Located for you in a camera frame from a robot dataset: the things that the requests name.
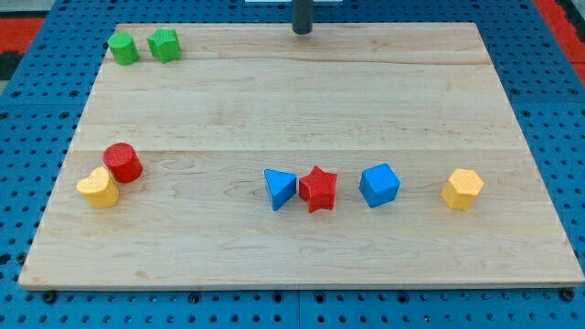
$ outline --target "blue pegboard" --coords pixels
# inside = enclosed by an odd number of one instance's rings
[[[585,327],[585,291],[25,292],[16,284],[117,23],[289,22],[243,0],[58,0],[0,99],[0,327]],[[317,22],[474,22],[581,265],[585,90],[524,0],[345,0]]]

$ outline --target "yellow hexagonal prism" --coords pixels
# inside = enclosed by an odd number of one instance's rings
[[[441,197],[451,209],[467,210],[482,191],[484,181],[474,170],[455,169],[441,191]]]

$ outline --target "blue triangular prism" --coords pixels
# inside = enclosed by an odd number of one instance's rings
[[[266,192],[271,200],[272,210],[282,207],[296,194],[296,175],[278,170],[264,169]]]

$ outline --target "green cylinder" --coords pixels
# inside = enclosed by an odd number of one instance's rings
[[[134,39],[126,32],[114,33],[108,39],[108,46],[119,65],[131,65],[139,58]]]

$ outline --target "red star prism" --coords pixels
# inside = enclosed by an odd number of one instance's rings
[[[333,210],[337,174],[326,173],[318,166],[309,175],[299,179],[299,196],[309,206],[309,212],[317,209]]]

